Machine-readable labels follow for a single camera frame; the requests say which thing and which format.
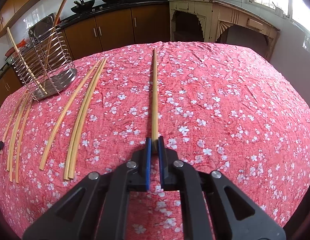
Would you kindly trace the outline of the lower wooden cabinets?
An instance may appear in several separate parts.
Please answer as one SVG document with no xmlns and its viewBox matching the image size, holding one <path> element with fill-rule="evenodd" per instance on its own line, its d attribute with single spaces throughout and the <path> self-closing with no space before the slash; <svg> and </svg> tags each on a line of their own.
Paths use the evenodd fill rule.
<svg viewBox="0 0 310 240">
<path fill-rule="evenodd" d="M 169 41 L 169 5 L 167 1 L 128 5 L 60 29 L 75 65 L 76 59 L 94 53 L 132 44 Z M 17 83 L 23 85 L 13 65 L 12 69 Z"/>
</svg>

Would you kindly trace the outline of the red floral tablecloth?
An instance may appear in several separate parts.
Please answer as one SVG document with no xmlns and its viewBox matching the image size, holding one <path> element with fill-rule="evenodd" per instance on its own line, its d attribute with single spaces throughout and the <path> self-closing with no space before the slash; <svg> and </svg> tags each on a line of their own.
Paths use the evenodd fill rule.
<svg viewBox="0 0 310 240">
<path fill-rule="evenodd" d="M 0 211 L 21 236 L 89 172 L 112 172 L 151 133 L 152 55 L 158 60 L 159 133 L 202 172 L 219 170 L 279 225 L 310 186 L 310 107 L 253 50 L 202 42 L 157 42 L 75 61 L 74 82 L 40 102 L 29 97 L 7 170 L 18 109 L 0 152 Z M 75 176 L 64 179 L 77 114 L 101 61 L 83 125 Z M 0 140 L 21 88 L 0 108 Z"/>
</svg>

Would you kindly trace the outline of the black wok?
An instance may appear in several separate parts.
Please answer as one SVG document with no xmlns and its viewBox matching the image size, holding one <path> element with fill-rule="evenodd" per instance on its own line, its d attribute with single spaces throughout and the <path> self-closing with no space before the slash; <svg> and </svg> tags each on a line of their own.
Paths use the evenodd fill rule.
<svg viewBox="0 0 310 240">
<path fill-rule="evenodd" d="M 71 11 L 75 14 L 83 14 L 86 12 L 90 12 L 95 4 L 95 0 L 75 0 L 74 1 L 75 6 L 71 8 Z"/>
</svg>

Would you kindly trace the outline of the cream wooden side table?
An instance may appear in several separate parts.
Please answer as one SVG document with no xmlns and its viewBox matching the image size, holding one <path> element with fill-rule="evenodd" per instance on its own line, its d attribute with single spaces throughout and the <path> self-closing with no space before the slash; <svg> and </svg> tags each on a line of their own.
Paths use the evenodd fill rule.
<svg viewBox="0 0 310 240">
<path fill-rule="evenodd" d="M 237 5 L 222 0 L 168 0 L 170 14 L 170 40 L 175 41 L 175 13 L 185 12 L 199 20 L 205 42 L 216 42 L 233 25 L 264 35 L 267 50 L 264 58 L 270 61 L 280 29 L 267 20 Z"/>
</svg>

